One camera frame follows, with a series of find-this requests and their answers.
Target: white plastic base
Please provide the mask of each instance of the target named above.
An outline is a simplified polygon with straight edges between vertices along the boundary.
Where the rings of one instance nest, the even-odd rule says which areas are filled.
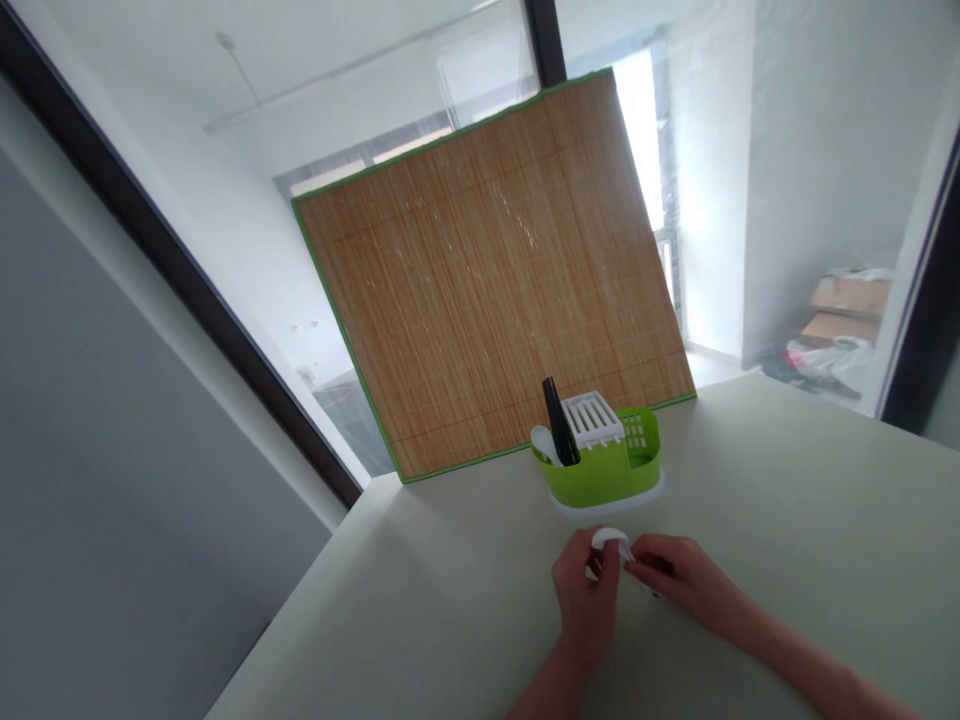
[[[559,510],[560,514],[564,517],[568,517],[571,520],[590,520],[593,518],[603,517],[604,515],[613,515],[625,510],[631,510],[635,507],[639,507],[640,505],[646,505],[649,502],[653,502],[658,497],[663,495],[663,490],[666,487],[666,484],[666,475],[664,474],[663,467],[661,466],[660,479],[657,481],[656,485],[647,490],[645,493],[631,495],[628,498],[624,498],[623,500],[615,500],[612,503],[591,505],[585,508],[572,508],[569,505],[564,505],[553,496],[553,493],[550,492],[549,489],[547,492],[550,494],[550,500],[553,501],[553,506]]]

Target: window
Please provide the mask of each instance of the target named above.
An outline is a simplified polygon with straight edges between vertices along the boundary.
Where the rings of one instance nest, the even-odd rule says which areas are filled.
[[[488,117],[493,117],[501,110],[506,110],[511,105],[516,105],[518,102],[529,100],[534,95],[536,95],[536,92],[528,92],[521,95],[519,100],[509,100],[507,102],[497,103],[493,107],[489,107],[486,110],[480,110],[479,112],[473,113],[473,115],[470,116],[470,121],[476,123],[480,122],[481,120],[486,120]]]
[[[613,74],[650,226],[657,232],[663,228],[663,170],[650,51],[642,50],[615,62]]]
[[[305,195],[306,193],[312,190],[319,190],[325,185],[335,183],[337,180],[343,180],[345,177],[350,177],[354,173],[358,173],[366,167],[366,163],[363,160],[354,160],[352,163],[346,165],[341,165],[335,170],[329,170],[319,175],[314,175],[312,178],[307,180],[301,180],[298,183],[295,183],[290,186],[290,194],[293,197],[298,197],[300,195]]]
[[[403,145],[398,145],[393,150],[387,150],[385,153],[374,155],[373,161],[375,163],[382,163],[382,162],[386,162],[387,160],[392,160],[395,157],[400,157],[405,152],[416,150],[418,147],[428,145],[429,143],[432,143],[434,140],[438,140],[439,138],[442,138],[444,135],[449,135],[452,132],[453,132],[452,128],[445,127],[442,130],[436,130],[435,132],[427,133],[426,135],[421,135],[416,140],[411,140],[410,142],[404,143]]]

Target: white object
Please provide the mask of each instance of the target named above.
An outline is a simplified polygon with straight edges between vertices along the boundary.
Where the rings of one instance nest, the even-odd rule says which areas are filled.
[[[839,277],[847,280],[862,280],[863,282],[893,282],[896,273],[888,268],[867,268],[866,270],[851,270],[850,268],[836,268],[824,277]]]
[[[657,481],[656,485],[647,490],[645,493],[631,495],[623,500],[614,500],[612,503],[591,505],[590,507],[585,508],[572,508],[569,505],[564,505],[562,502],[557,500],[549,489],[547,492],[550,495],[550,500],[553,501],[553,506],[564,517],[569,518],[570,520],[593,520],[594,518],[604,517],[605,515],[614,515],[616,513],[632,510],[635,507],[653,502],[658,497],[663,495],[663,490],[665,487],[666,480],[665,475],[663,474],[663,466],[661,465],[660,479]]]
[[[553,442],[553,433],[550,428],[543,425],[537,425],[530,431],[530,442],[540,451],[540,454],[547,458],[557,467],[563,467],[560,462],[560,456],[557,454],[557,445]]]
[[[630,549],[630,538],[627,537],[626,533],[621,532],[616,528],[605,527],[597,530],[590,539],[590,546],[594,550],[603,550],[603,546],[606,545],[610,540],[617,541],[617,549],[620,551],[620,557],[622,557],[625,562],[637,561],[637,559],[633,556],[633,551]],[[650,597],[652,597],[654,600],[660,599],[660,593],[646,583],[640,584],[647,589]]]
[[[608,442],[618,443],[623,439],[623,423],[596,390],[567,398],[560,404],[573,439],[581,450],[606,446]]]
[[[873,353],[868,341],[847,336],[835,338],[826,348],[809,348],[797,340],[787,343],[790,362],[805,378],[836,380],[858,393],[865,389]]]

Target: white wall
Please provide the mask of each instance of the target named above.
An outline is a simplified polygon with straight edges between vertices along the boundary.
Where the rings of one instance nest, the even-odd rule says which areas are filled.
[[[17,7],[37,0],[17,0]],[[260,98],[460,17],[475,0],[357,3],[223,0],[38,0],[77,47],[122,58],[208,123],[254,105],[224,31]]]
[[[740,357],[756,0],[667,29],[685,339]]]
[[[271,617],[342,506],[5,84],[0,109],[0,404]]]
[[[216,133],[265,178],[444,110],[426,42],[402,48]]]
[[[94,71],[189,218],[178,228],[184,242],[244,324],[265,330],[290,366],[316,364],[321,382],[352,368],[293,210],[272,176],[222,137],[204,134],[190,108],[162,86],[122,64]]]
[[[269,614],[3,401],[0,716],[199,720]]]
[[[758,0],[744,361],[832,267],[892,267],[960,38],[953,0]]]

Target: cardboard box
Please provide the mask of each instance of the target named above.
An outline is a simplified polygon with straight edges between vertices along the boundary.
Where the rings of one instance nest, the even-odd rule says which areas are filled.
[[[876,345],[879,332],[880,323],[876,320],[817,313],[803,329],[803,336],[817,345],[832,345],[834,338],[844,336],[861,338]]]
[[[884,280],[852,280],[827,276],[821,278],[810,304],[814,310],[879,320],[890,294]]]

